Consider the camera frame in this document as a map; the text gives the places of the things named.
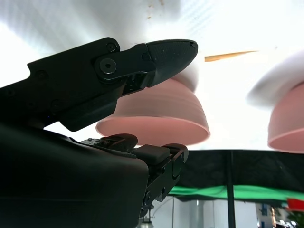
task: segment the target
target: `black plastic housing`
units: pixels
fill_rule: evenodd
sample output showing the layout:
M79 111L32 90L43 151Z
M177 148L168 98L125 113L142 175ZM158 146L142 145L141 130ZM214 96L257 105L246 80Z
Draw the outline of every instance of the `black plastic housing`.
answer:
M145 162L1 122L0 148L1 227L137 225L148 180Z

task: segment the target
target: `black cloth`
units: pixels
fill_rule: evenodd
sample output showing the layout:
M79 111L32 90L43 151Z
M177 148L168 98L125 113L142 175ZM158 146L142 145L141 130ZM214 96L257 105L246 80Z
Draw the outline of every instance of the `black cloth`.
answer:
M190 151L178 186L226 185L229 151ZM304 192L304 154L233 150L233 184Z

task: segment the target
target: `metal screw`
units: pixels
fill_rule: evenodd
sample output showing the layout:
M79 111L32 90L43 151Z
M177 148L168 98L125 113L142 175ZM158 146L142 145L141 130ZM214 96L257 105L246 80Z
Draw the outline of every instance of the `metal screw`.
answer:
M149 53L143 53L142 59L143 59L143 61L150 61L151 56L149 55Z
M148 205L149 204L149 201L150 201L150 196L151 196L151 192L147 192L146 194L146 197L145 197L145 205Z
M116 49L117 49L116 45L113 44L113 43L108 43L108 44L106 45L106 48L108 49L109 52L114 52L114 51L116 51Z
M101 60L99 67L100 67L100 70L107 75L114 73L117 68L114 60L112 60L110 58L105 58L105 59Z

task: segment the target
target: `white wall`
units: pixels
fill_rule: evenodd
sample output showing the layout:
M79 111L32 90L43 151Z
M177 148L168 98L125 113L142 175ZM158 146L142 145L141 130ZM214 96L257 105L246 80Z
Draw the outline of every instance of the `white wall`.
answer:
M228 228L226 200L181 202L167 197L163 203L153 203L151 215L157 210L155 218L152 218L155 228ZM255 203L235 201L235 212L237 228L257 228Z

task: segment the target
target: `black robotic arm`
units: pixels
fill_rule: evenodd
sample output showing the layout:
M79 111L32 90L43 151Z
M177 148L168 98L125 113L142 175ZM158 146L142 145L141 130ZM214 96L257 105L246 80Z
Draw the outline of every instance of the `black robotic arm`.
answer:
M187 148L134 149L129 134L76 142L43 128L93 124L119 97L182 71L197 51L194 41L166 40L120 52L104 38L32 62L29 78L0 88L1 227L135 227L179 180Z

